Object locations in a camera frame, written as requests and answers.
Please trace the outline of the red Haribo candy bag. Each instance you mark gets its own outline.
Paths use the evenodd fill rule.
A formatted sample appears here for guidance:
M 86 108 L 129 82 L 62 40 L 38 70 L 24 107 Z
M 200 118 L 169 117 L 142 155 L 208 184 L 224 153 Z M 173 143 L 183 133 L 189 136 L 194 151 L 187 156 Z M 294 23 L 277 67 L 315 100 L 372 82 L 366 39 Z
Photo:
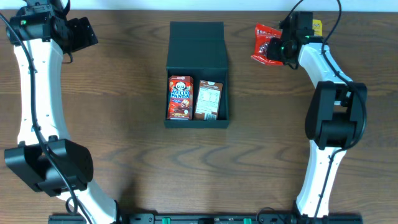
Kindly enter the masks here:
M 281 31 L 257 23 L 254 29 L 254 34 L 256 41 L 254 46 L 254 53 L 251 55 L 251 58 L 264 65 L 283 65 L 282 62 L 271 60 L 266 57 L 267 48 L 271 41 L 271 38 L 279 38 L 282 35 Z

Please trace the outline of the brown Pocky box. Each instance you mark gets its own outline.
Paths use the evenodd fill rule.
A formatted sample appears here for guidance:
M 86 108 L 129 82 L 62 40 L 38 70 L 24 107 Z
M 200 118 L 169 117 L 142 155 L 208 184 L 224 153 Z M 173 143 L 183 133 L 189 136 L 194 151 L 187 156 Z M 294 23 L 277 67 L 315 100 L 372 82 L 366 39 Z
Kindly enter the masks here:
M 201 80 L 194 119 L 217 120 L 223 84 Z

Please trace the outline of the yellow candy bag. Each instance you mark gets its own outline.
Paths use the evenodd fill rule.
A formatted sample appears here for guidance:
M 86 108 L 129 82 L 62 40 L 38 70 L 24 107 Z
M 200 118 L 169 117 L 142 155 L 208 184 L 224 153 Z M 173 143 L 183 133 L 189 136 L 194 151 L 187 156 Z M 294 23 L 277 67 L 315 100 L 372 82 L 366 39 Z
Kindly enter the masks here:
M 323 24 L 321 20 L 313 19 L 312 20 L 312 29 L 314 30 L 315 36 L 322 36 L 323 34 Z

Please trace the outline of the dark green box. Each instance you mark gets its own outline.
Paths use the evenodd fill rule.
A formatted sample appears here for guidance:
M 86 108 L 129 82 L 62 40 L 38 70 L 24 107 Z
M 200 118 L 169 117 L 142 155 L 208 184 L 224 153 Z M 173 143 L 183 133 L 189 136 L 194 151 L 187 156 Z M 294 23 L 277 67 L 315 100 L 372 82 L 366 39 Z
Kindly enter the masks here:
M 222 22 L 170 23 L 169 51 L 166 63 L 167 78 L 189 76 L 193 78 L 193 102 L 197 102 L 202 80 L 221 83 L 218 117 L 213 121 L 164 119 L 166 128 L 216 128 L 229 125 L 228 54 Z

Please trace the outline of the red Hello Panda box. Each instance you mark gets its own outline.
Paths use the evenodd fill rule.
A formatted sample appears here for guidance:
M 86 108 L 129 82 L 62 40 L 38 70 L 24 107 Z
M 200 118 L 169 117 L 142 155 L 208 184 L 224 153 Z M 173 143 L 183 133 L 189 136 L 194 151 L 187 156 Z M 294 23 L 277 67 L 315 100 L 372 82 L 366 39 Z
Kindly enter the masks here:
M 169 106 L 167 119 L 192 119 L 193 78 L 171 76 L 169 78 Z

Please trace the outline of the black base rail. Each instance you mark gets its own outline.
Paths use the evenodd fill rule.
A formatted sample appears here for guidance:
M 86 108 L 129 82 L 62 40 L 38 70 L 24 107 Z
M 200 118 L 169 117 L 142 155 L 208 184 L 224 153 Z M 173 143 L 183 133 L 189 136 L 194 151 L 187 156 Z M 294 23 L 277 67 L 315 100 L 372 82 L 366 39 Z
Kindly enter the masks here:
M 154 215 L 137 213 L 122 216 L 116 223 L 128 224 L 363 224 L 359 215 L 330 215 L 323 218 L 299 217 L 294 214 L 263 213 L 255 215 Z

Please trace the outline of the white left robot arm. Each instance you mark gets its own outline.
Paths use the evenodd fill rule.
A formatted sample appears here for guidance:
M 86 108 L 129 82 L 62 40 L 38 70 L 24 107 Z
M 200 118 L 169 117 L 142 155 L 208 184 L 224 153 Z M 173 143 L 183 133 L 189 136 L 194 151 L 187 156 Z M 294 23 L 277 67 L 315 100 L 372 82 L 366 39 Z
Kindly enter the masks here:
M 70 139 L 63 114 L 63 58 L 98 43 L 86 17 L 67 19 L 69 3 L 26 0 L 6 19 L 21 78 L 21 126 L 5 163 L 28 187 L 65 202 L 66 222 L 120 223 L 117 202 L 93 178 L 89 150 Z

